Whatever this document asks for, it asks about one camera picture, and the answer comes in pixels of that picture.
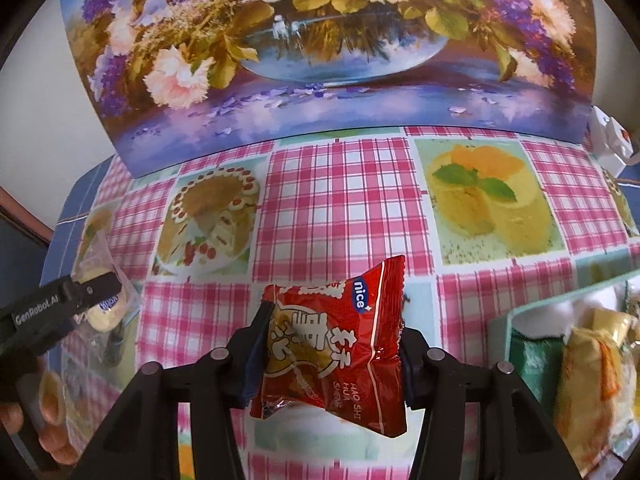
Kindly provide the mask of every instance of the human hand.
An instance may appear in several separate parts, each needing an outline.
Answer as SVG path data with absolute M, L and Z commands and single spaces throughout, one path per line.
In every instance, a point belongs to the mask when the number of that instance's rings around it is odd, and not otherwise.
M 40 445 L 62 465 L 73 465 L 78 462 L 78 452 L 69 443 L 69 436 L 64 424 L 55 426 L 58 419 L 58 401 L 52 395 L 45 395 L 40 405 L 45 425 L 38 431 Z M 0 418 L 9 434 L 20 431 L 24 424 L 24 415 L 19 404 L 0 404 Z

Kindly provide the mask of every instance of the blue oval logo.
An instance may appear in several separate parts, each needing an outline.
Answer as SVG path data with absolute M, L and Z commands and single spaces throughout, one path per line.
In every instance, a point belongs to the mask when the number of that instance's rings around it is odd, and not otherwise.
M 353 288 L 351 289 L 351 303 L 358 314 L 362 314 L 367 310 L 371 310 L 369 306 L 369 289 L 367 283 L 362 276 L 358 276 L 353 280 Z
M 98 303 L 98 305 L 100 306 L 101 309 L 103 309 L 106 312 L 108 310 L 111 310 L 111 307 L 116 303 L 118 303 L 118 297 L 111 296 L 108 300 L 104 300 Z

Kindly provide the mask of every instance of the tablecloth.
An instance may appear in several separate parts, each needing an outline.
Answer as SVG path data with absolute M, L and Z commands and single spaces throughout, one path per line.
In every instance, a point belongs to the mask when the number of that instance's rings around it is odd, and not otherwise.
M 504 248 L 492 242 L 489 261 L 468 263 L 468 256 L 447 245 L 446 227 L 425 170 L 431 152 L 455 144 L 497 146 L 534 171 L 557 231 L 548 250 L 514 256 L 502 253 Z M 179 202 L 181 190 L 219 168 L 247 171 L 259 183 L 248 249 L 230 266 L 204 278 L 182 270 L 171 276 L 158 257 L 164 220 Z M 640 189 L 636 174 L 629 173 L 633 170 L 626 170 L 621 184 L 638 218 Z M 404 313 L 407 325 L 422 330 L 432 346 L 442 346 L 464 362 L 485 364 L 488 320 L 516 306 L 588 285 L 598 276 L 622 274 L 640 262 L 640 238 L 626 232 L 602 170 L 584 146 L 475 128 L 311 134 L 205 156 L 137 180 L 114 156 L 72 189 L 47 255 L 43 283 L 71 272 L 87 219 L 102 208 L 112 214 L 111 253 L 142 295 L 136 366 L 149 360 L 165 367 L 186 364 L 225 345 L 234 330 L 251 321 L 267 283 L 345 279 L 395 254 L 407 257 L 405 292 L 411 299 Z M 470 247 L 477 252 L 477 245 Z M 178 267 L 184 264 L 178 261 Z M 85 384 L 90 401 L 86 426 L 69 423 L 72 442 L 80 448 L 120 393 L 89 362 L 88 349 L 77 333 L 63 341 L 61 356 L 52 357 L 54 367 L 62 365 L 67 383 Z M 283 444 L 293 433 L 282 430 L 282 442 L 274 444 L 259 423 L 241 412 L 234 415 L 249 478 L 271 480 L 405 479 L 420 416 L 410 415 L 409 422 L 409 434 L 396 446 L 389 440 L 367 440 L 360 455 L 340 456 L 327 442 L 318 442 L 318 452 L 311 458 L 305 455 L 308 450 Z M 181 442 L 188 446 L 184 406 L 178 424 Z M 323 419 L 319 424 L 330 423 Z M 470 408 L 467 468 L 472 466 L 476 430 Z M 354 441 L 369 438 L 354 435 Z M 322 446 L 328 450 L 322 452 Z M 188 478 L 192 471 L 188 465 L 185 468 Z

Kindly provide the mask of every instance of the table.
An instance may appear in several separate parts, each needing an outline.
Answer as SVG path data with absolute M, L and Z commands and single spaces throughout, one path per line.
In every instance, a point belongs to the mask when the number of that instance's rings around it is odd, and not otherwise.
M 543 252 L 516 255 L 497 231 L 469 238 L 452 228 L 426 170 L 456 144 L 468 150 L 498 148 L 501 160 L 520 160 L 516 167 L 535 175 L 551 211 Z M 50 362 L 62 370 L 67 389 L 88 401 L 82 428 L 68 422 L 72 443 L 84 447 L 142 363 L 186 364 L 226 344 L 234 330 L 250 322 L 265 284 L 345 279 L 395 254 L 407 256 L 406 324 L 464 362 L 485 363 L 486 322 L 493 317 L 623 274 L 640 263 L 640 238 L 626 232 L 587 148 L 511 132 L 407 127 L 263 142 L 137 180 L 117 156 L 106 160 L 69 194 L 42 281 L 71 272 L 85 225 L 97 211 L 108 210 L 111 254 L 140 291 L 142 304 L 127 336 L 123 364 L 116 370 L 101 368 L 76 333 L 52 352 Z M 252 182 L 259 186 L 259 192 L 242 203 L 243 211 L 255 208 L 249 241 L 234 241 L 241 247 L 226 259 L 218 256 L 222 242 L 210 240 L 204 240 L 213 243 L 205 251 L 217 247 L 213 258 L 200 253 L 203 240 L 197 252 L 178 243 L 172 254 L 179 250 L 184 255 L 166 257 L 171 251 L 165 250 L 162 232 L 172 212 L 176 216 L 181 211 L 184 201 L 178 195 L 203 189 L 197 187 L 200 181 L 213 182 L 228 170 L 237 178 L 247 172 L 244 178 L 255 177 Z M 634 187 L 638 176 L 634 168 L 625 171 L 622 189 L 640 218 L 640 189 Z M 246 232 L 239 227 L 239 217 L 233 219 L 238 225 L 230 239 L 238 240 Z M 408 415 L 406 435 L 389 440 L 312 408 L 289 411 L 286 417 L 267 421 L 234 415 L 249 478 L 407 477 L 421 413 Z M 181 471 L 190 478 L 189 414 L 184 406 L 178 425 Z M 470 470 L 477 445 L 471 409 L 467 429 L 463 466 Z

